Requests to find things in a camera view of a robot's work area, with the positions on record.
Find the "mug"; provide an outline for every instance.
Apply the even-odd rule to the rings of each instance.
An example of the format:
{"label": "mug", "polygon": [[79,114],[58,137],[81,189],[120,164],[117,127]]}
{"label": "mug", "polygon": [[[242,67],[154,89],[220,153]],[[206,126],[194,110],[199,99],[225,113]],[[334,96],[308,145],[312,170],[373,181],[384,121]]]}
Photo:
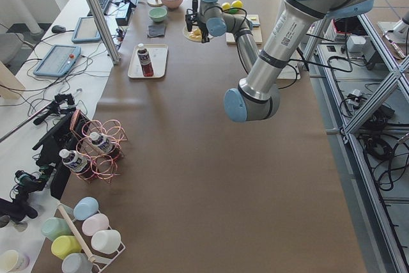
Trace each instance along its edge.
{"label": "mug", "polygon": [[92,248],[104,253],[112,254],[121,245],[121,234],[116,230],[100,230],[91,238]]}
{"label": "mug", "polygon": [[107,230],[109,220],[105,214],[94,214],[82,224],[82,232],[87,236],[94,235],[99,230]]}
{"label": "mug", "polygon": [[74,208],[74,217],[83,221],[88,217],[96,214],[98,212],[98,201],[95,198],[86,197],[78,202]]}
{"label": "mug", "polygon": [[51,217],[43,223],[41,233],[49,240],[54,241],[60,236],[71,235],[71,229],[64,219]]}
{"label": "mug", "polygon": [[51,253],[64,260],[69,254],[81,252],[81,246],[74,236],[60,236],[51,245]]}
{"label": "mug", "polygon": [[30,259],[14,250],[10,249],[0,255],[0,272],[15,272],[24,270],[30,262]]}
{"label": "mug", "polygon": [[61,266],[64,273],[91,273],[92,263],[85,254],[69,254]]}

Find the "yellow mug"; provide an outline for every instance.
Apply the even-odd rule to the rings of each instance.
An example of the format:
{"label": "yellow mug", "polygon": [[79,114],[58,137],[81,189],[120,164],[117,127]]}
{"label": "yellow mug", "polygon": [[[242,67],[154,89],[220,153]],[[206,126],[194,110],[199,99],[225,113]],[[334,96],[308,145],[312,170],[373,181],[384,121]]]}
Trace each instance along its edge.
{"label": "yellow mug", "polygon": [[74,236],[59,236],[51,245],[51,253],[64,260],[69,254],[81,252],[81,246]]}

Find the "red bottle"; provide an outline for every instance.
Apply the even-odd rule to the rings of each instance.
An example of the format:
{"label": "red bottle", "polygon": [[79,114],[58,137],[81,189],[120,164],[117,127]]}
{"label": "red bottle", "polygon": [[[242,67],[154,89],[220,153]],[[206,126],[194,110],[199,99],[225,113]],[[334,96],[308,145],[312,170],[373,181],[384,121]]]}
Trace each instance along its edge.
{"label": "red bottle", "polygon": [[153,68],[151,57],[149,57],[148,50],[144,47],[142,43],[138,44],[138,57],[139,62],[142,66],[142,73],[145,77],[152,77],[153,76]]}

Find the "floor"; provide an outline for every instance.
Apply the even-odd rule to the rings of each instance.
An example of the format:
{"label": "floor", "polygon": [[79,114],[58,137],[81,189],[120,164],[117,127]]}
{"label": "floor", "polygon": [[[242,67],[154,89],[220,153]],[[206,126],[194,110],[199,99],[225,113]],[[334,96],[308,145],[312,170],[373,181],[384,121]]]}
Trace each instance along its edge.
{"label": "floor", "polygon": [[[40,28],[42,28],[45,32],[50,27],[50,24],[39,24]],[[10,27],[10,30],[7,31],[8,33],[22,33],[24,35],[24,41],[30,43],[31,45],[35,45],[38,41],[34,40],[31,35],[30,31],[25,24],[14,24]],[[20,70],[23,62],[29,57],[32,50],[31,48],[23,44],[21,50],[17,53],[17,55],[12,59],[10,63],[8,63],[8,69],[13,73],[13,75],[17,74]]]}

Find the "pink bowl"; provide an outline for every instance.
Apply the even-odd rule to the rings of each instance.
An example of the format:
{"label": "pink bowl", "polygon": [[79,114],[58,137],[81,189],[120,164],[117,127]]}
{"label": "pink bowl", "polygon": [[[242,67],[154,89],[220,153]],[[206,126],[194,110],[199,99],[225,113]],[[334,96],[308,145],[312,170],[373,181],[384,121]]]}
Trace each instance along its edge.
{"label": "pink bowl", "polygon": [[162,3],[169,9],[177,9],[183,2],[183,0],[161,0]]}

